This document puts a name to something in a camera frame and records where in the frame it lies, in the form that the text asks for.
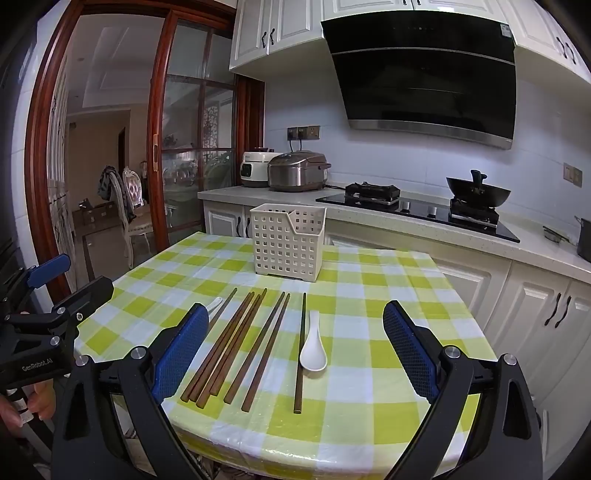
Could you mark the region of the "person's left hand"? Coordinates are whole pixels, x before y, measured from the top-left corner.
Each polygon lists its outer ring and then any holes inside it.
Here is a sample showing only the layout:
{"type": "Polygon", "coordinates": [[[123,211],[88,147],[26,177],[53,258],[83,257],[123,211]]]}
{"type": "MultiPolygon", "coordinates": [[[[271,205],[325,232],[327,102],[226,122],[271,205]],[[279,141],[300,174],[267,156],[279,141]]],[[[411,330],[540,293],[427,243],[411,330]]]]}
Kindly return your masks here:
{"type": "MultiPolygon", "coordinates": [[[[33,385],[33,391],[28,396],[27,408],[36,413],[41,420],[50,420],[56,410],[56,394],[52,380],[33,385]]],[[[1,418],[9,432],[18,435],[23,426],[19,413],[11,403],[1,396],[1,418]]]]}

